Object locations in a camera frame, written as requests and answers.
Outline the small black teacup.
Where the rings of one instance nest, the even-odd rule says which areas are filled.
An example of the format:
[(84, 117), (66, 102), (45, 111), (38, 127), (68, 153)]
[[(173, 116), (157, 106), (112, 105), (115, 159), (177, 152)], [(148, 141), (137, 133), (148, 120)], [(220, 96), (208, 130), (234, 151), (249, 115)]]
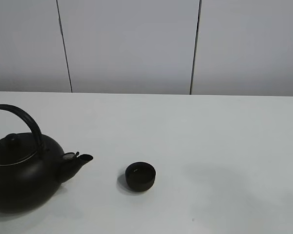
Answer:
[(146, 162), (134, 162), (125, 170), (125, 180), (128, 187), (137, 193), (149, 190), (156, 178), (155, 168)]

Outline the black round teapot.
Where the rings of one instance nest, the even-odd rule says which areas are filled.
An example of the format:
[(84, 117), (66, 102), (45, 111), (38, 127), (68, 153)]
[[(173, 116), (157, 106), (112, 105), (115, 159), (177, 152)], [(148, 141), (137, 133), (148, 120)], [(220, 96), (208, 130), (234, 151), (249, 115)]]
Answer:
[(65, 153), (23, 109), (0, 104), (0, 110), (15, 114), (30, 129), (0, 139), (0, 213), (23, 213), (41, 206), (93, 160), (89, 154)]

